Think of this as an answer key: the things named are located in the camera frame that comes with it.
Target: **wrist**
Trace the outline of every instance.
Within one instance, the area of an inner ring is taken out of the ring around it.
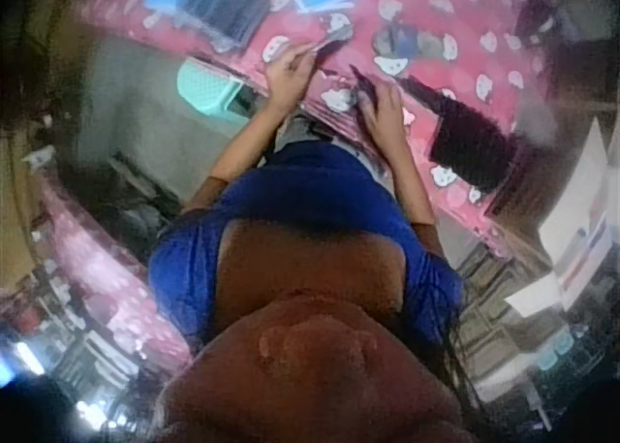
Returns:
[[[411,149],[404,139],[403,141],[387,144],[384,147],[380,147],[380,149],[389,166],[393,169],[415,164]]]
[[[280,120],[284,120],[287,116],[289,116],[295,108],[291,108],[284,103],[280,103],[274,101],[272,98],[267,99],[266,104],[264,105],[264,111],[273,117],[277,117]]]

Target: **teal plastic basket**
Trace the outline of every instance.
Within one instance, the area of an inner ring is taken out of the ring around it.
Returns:
[[[240,126],[249,118],[231,111],[230,106],[242,87],[239,79],[213,72],[191,58],[178,71],[178,93],[186,102],[200,113]]]

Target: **pink tablecloth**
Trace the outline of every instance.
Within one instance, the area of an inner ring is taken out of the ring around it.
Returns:
[[[106,295],[118,310],[107,323],[119,347],[133,353],[147,345],[147,360],[175,372],[190,359],[187,344],[157,313],[146,268],[64,189],[52,172],[39,172],[41,195],[53,225],[52,244],[69,281],[89,294]]]
[[[370,149],[358,134],[349,102],[354,80],[349,65],[384,78],[415,75],[446,95],[495,119],[510,134],[519,91],[543,90],[544,55],[525,48],[512,35],[525,0],[356,0],[352,9],[331,14],[299,15],[290,0],[272,0],[272,13],[243,54],[216,54],[196,30],[175,28],[172,20],[144,8],[142,0],[83,0],[83,20],[126,37],[181,54],[198,54],[265,88],[265,61],[287,40],[320,40],[327,31],[351,22],[351,42],[329,60],[313,79],[304,107],[343,135]],[[414,25],[443,42],[436,58],[377,58],[373,35],[390,19]],[[413,99],[406,99],[409,146],[435,206],[476,233],[498,252],[503,243],[484,216],[492,196],[428,160],[437,118]]]

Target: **blue shirt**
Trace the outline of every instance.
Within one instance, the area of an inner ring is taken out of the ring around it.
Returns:
[[[208,331],[220,241],[237,219],[391,239],[406,259],[400,312],[405,334],[440,342],[460,304],[456,273],[426,252],[398,203],[355,157],[328,142],[296,142],[232,183],[209,210],[181,217],[155,247],[151,288],[160,310],[186,337]]]

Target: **hand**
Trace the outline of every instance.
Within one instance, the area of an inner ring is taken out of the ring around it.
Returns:
[[[372,101],[364,92],[358,94],[359,107],[368,133],[391,164],[402,156],[403,152],[411,155],[403,126],[403,101],[398,86],[376,77],[370,78],[377,92],[377,111],[375,112]]]
[[[267,67],[268,104],[272,108],[289,114],[303,99],[314,72],[314,45],[290,44]]]

